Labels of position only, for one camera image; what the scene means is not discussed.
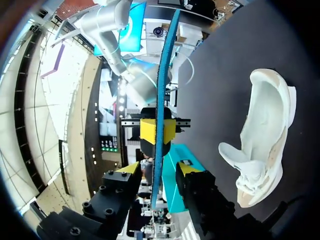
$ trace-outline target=blue strip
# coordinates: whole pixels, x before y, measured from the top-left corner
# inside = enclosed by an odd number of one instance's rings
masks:
[[[168,77],[170,58],[174,48],[176,40],[176,34],[179,24],[180,10],[177,9],[171,20],[171,24],[166,35],[164,46],[161,54],[158,82],[157,82],[157,102],[156,102],[156,132],[155,132],[155,156],[154,156],[154,171],[152,181],[152,195],[151,195],[151,207],[156,208],[157,196],[159,192],[162,165],[163,165],[163,143],[164,143],[164,115],[165,115],[165,92],[166,92],[166,80]]]

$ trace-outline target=sign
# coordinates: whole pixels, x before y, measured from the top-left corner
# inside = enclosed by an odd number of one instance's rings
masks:
[[[117,153],[118,149],[118,139],[116,136],[100,136],[101,150],[104,152],[114,152]]]
[[[119,47],[123,52],[139,52],[141,32],[144,23],[146,2],[132,3],[128,25],[119,31]],[[102,52],[94,46],[93,55],[101,56]]]

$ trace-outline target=teal platform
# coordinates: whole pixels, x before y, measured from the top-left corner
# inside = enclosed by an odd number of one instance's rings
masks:
[[[184,202],[179,194],[176,183],[176,165],[178,162],[190,164],[190,167],[204,171],[205,168],[184,144],[172,144],[167,155],[164,156],[162,182],[168,203],[169,213],[186,211]]]

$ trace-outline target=screen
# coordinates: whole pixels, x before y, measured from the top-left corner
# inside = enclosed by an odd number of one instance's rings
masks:
[[[112,81],[111,70],[103,68],[99,89],[100,136],[117,136],[117,92],[118,83]]]

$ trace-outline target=person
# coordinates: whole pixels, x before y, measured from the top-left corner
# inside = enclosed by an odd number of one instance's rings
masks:
[[[149,162],[144,169],[144,177],[148,184],[152,185],[152,172],[153,172],[154,164],[153,162]]]

